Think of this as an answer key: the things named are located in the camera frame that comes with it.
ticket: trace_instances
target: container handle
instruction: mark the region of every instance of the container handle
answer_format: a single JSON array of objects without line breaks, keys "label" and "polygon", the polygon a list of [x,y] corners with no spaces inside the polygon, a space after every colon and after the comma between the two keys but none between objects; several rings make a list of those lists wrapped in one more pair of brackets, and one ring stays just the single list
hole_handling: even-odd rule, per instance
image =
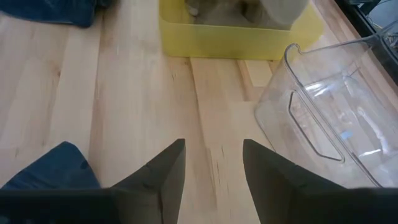
[{"label": "container handle", "polygon": [[320,157],[326,158],[326,159],[331,159],[333,161],[338,161],[338,162],[344,162],[345,161],[345,157],[344,155],[340,152],[340,150],[338,150],[336,148],[336,146],[333,144],[333,141],[331,141],[329,135],[327,135],[325,133],[325,130],[320,126],[319,122],[317,121],[316,118],[313,117],[313,119],[315,120],[315,122],[317,123],[317,125],[319,125],[319,127],[322,129],[322,131],[324,132],[325,136],[329,139],[329,141],[331,142],[331,144],[334,146],[334,148],[336,149],[337,153],[340,155],[341,159],[338,158],[334,158],[334,157],[330,157],[330,156],[325,156],[322,153],[320,153],[317,149],[315,149],[315,146],[312,144],[311,140],[308,138],[307,134],[305,134],[304,130],[301,128],[299,122],[296,120],[296,118],[293,115],[292,112],[292,101],[293,101],[293,95],[297,94],[299,100],[302,102],[303,105],[305,105],[305,107],[307,107],[307,105],[305,104],[305,102],[303,101],[303,99],[301,98],[300,94],[298,94],[296,91],[292,91],[292,93],[290,94],[290,100],[289,100],[289,107],[288,107],[288,111],[289,111],[289,116],[293,119],[294,123],[296,124],[296,126],[298,127],[298,130],[302,133],[303,137],[305,138],[305,140],[308,142],[308,144],[310,145],[311,149]]}]

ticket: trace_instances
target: yellow plastic bin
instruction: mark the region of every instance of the yellow plastic bin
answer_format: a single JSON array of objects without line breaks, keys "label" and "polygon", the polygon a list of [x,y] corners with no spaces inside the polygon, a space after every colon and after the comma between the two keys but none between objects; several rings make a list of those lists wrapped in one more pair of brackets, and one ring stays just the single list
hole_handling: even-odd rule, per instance
[{"label": "yellow plastic bin", "polygon": [[308,47],[323,32],[309,4],[291,30],[192,24],[184,0],[159,0],[163,50],[176,57],[281,59],[286,47]]}]

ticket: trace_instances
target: transparent plastic container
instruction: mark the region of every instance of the transparent plastic container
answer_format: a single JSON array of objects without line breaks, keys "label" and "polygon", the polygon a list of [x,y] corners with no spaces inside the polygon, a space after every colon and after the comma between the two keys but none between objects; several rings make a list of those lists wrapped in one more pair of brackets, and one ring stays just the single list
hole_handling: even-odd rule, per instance
[{"label": "transparent plastic container", "polygon": [[255,110],[275,151],[345,187],[397,187],[398,114],[366,78],[381,75],[376,52],[396,32],[398,21],[309,52],[288,46]]}]

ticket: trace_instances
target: blue cloth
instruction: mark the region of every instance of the blue cloth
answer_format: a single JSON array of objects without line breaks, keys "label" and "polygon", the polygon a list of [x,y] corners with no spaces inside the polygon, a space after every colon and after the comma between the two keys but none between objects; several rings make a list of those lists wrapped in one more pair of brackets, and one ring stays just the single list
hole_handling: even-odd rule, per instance
[{"label": "blue cloth", "polygon": [[108,7],[112,0],[0,0],[0,11],[38,22],[55,22],[89,27],[97,6]]},{"label": "blue cloth", "polygon": [[79,149],[63,142],[16,174],[3,190],[99,189],[100,183]]}]

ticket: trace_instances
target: butcher block countertop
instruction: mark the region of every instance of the butcher block countertop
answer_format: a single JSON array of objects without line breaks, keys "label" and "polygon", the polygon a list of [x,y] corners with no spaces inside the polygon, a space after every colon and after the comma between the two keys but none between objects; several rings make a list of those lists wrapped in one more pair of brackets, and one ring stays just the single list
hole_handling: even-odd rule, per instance
[{"label": "butcher block countertop", "polygon": [[[359,38],[333,0],[312,4],[313,49]],[[185,138],[179,223],[259,223],[242,146],[270,147],[253,109],[278,63],[165,56],[156,0],[120,0],[89,29],[0,15],[0,184],[70,141],[109,187]],[[397,108],[385,77],[367,81]]]}]

